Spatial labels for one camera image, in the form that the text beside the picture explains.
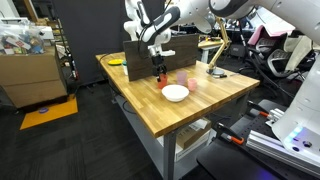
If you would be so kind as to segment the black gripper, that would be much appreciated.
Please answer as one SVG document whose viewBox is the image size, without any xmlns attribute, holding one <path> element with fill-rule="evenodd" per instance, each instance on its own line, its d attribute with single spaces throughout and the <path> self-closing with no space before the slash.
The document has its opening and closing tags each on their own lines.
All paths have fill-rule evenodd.
<svg viewBox="0 0 320 180">
<path fill-rule="evenodd" d="M 154 67 L 154 68 L 152 68 L 152 75 L 156 78 L 156 80 L 158 82 L 159 75 L 158 75 L 157 69 L 161 70 L 160 74 L 162 74 L 163 76 L 167 75 L 167 68 L 164 64 L 163 57 L 161 55 L 153 56 L 152 57 L 152 64 Z"/>
</svg>

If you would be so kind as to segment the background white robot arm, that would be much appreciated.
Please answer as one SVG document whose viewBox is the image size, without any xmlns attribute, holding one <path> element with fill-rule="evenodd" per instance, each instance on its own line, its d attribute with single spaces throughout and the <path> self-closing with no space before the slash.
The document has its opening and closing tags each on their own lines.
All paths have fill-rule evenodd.
<svg viewBox="0 0 320 180">
<path fill-rule="evenodd" d="M 142 0 L 125 0 L 126 14 L 129 21 L 123 24 L 132 41 L 137 41 L 143 28 L 150 23 Z"/>
</svg>

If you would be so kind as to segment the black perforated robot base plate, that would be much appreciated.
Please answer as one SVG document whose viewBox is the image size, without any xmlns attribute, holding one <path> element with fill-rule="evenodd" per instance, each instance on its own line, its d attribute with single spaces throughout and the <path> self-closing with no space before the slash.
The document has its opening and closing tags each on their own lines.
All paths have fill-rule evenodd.
<svg viewBox="0 0 320 180">
<path fill-rule="evenodd" d="M 248 107 L 248 115 L 237 121 L 231 129 L 245 138 L 237 145 L 223 137 L 216 138 L 197 155 L 197 162 L 215 180 L 319 180 L 301 171 L 300 167 L 285 164 L 246 146 L 250 130 L 274 138 L 267 120 L 255 108 Z"/>
</svg>

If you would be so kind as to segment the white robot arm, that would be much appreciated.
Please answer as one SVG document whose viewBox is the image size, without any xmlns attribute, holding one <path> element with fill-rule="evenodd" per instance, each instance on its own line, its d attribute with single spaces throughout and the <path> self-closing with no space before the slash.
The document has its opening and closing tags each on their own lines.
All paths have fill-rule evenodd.
<svg viewBox="0 0 320 180">
<path fill-rule="evenodd" d="M 155 77 L 166 72 L 163 57 L 173 52 L 162 45 L 171 39 L 170 28 L 193 23 L 203 32 L 209 29 L 205 16 L 236 19 L 252 11 L 263 14 L 260 25 L 269 33 L 298 30 L 320 44 L 320 0 L 184 0 L 151 20 L 138 0 L 132 5 L 139 21 L 139 40 L 144 42 L 153 61 Z M 289 108 L 272 125 L 274 135 L 298 159 L 320 164 L 320 60 L 312 65 Z"/>
</svg>

